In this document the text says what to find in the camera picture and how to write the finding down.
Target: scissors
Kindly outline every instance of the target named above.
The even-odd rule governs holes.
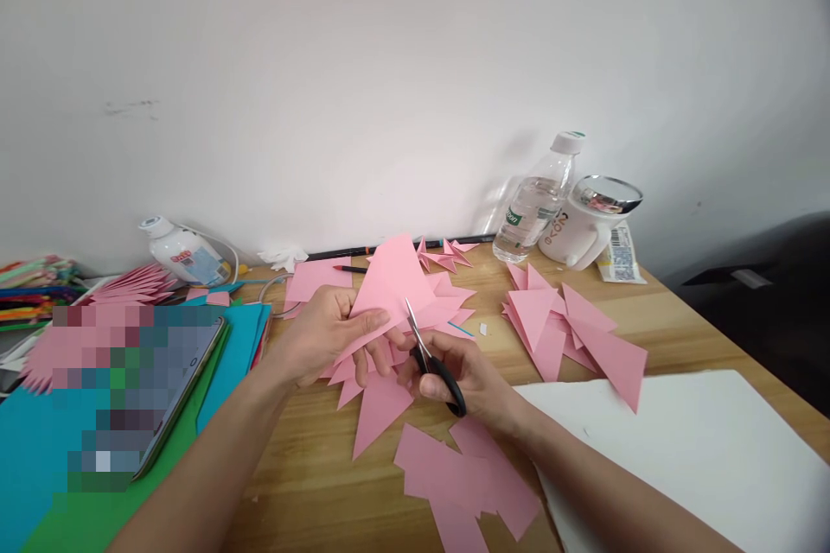
[[[415,341],[417,341],[416,346],[409,351],[409,354],[417,360],[422,374],[435,373],[441,377],[446,383],[447,388],[450,389],[450,394],[453,399],[456,400],[455,404],[447,402],[447,408],[450,409],[453,415],[463,417],[467,414],[467,404],[464,403],[464,395],[461,393],[461,389],[458,388],[458,382],[452,377],[450,370],[447,369],[444,362],[441,359],[436,359],[426,349],[424,340],[421,339],[421,333],[418,331],[418,323],[415,322],[415,314],[412,312],[412,306],[409,304],[407,298],[404,298],[404,300],[406,301],[406,308],[409,311],[409,326],[415,334]]]

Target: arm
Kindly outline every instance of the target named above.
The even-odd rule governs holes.
[[[738,551],[699,518],[588,447],[507,384],[478,347],[444,333],[424,333],[430,352],[458,378],[468,412],[511,439],[567,499],[609,550]],[[401,349],[410,346],[407,342]],[[399,375],[417,375],[414,361]],[[434,374],[413,391],[440,402],[450,392]]]
[[[297,387],[308,386],[345,347],[389,320],[386,311],[347,319],[353,289],[320,288],[259,365],[221,406],[193,446],[122,528],[109,551],[218,550],[265,445]],[[387,334],[400,343],[400,332]],[[382,350],[368,348],[381,373]],[[362,364],[365,369],[365,354]]]

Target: silver mug lid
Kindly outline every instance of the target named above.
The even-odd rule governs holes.
[[[625,214],[642,203],[642,192],[623,180],[588,175],[573,189],[573,199],[597,212]]]

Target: white board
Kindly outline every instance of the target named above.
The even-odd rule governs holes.
[[[830,467],[739,373],[646,378],[638,415],[607,380],[516,390],[743,550],[830,550]],[[539,478],[567,553],[604,550]]]

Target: white mug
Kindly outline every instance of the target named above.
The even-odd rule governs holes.
[[[568,195],[539,239],[539,249],[570,270],[584,270],[611,240],[619,225],[642,202],[642,192],[625,181],[589,175]]]

